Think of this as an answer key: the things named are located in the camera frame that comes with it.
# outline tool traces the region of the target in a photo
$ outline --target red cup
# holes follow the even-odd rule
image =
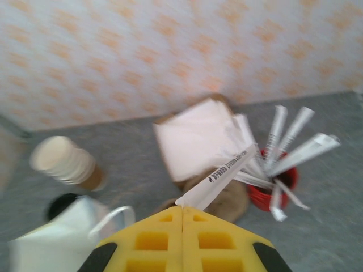
[[[291,168],[286,172],[279,174],[277,176],[282,183],[284,183],[289,189],[293,190],[297,182],[299,180],[299,174],[297,172],[297,168]],[[248,195],[250,196],[250,200],[255,206],[263,211],[270,211],[270,201],[271,201],[271,193],[267,192],[267,189],[255,187],[252,185],[248,185]],[[282,200],[281,200],[281,208],[285,208],[289,203],[289,197],[282,192]]]

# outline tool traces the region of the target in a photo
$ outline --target paper cup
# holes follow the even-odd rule
[[[95,169],[96,161],[90,157],[90,161],[86,167],[84,167],[84,170],[82,173],[80,173],[77,176],[72,177],[71,181],[73,184],[79,184],[84,182],[89,176],[91,176],[93,170]]]
[[[30,158],[33,169],[47,172],[67,160],[74,145],[68,137],[54,136],[41,142]]]
[[[76,186],[90,191],[102,190],[105,187],[104,173],[102,169],[95,164],[90,176],[85,178],[82,182],[77,183]]]
[[[82,149],[73,148],[66,160],[59,163],[59,165],[52,170],[45,171],[45,173],[55,177],[63,176],[65,173],[71,172],[83,159],[83,156],[84,153]]]
[[[80,176],[85,171],[88,171],[91,162],[94,160],[92,156],[83,149],[80,149],[81,155],[77,162],[71,165],[68,169],[64,169],[56,178],[60,181],[69,181]]]

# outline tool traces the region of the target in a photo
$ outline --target brown paper cup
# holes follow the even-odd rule
[[[82,182],[77,183],[76,186],[90,191],[101,190],[105,186],[104,173],[102,169],[95,164],[95,167],[91,171],[89,177],[86,177]]]

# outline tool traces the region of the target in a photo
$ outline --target patterned wallpaper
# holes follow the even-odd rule
[[[30,130],[363,84],[362,0],[2,0],[1,111]]]

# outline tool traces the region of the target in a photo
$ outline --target gray floor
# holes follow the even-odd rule
[[[317,132],[338,136],[343,146],[298,167],[296,195],[310,206],[286,208],[279,223],[250,206],[237,225],[269,239],[294,272],[363,271],[363,110],[353,93],[284,100],[235,108],[248,114],[264,147],[274,105],[289,110],[288,124],[301,106],[316,111],[292,148]],[[0,200],[0,271],[9,267],[6,241],[44,223],[44,209],[65,192],[81,192],[33,171],[30,150],[51,135],[67,135],[91,152],[107,172],[107,187],[94,197],[115,208],[132,205],[137,219],[147,217],[165,199],[179,196],[161,160],[151,123],[154,118],[38,133],[19,162]]]

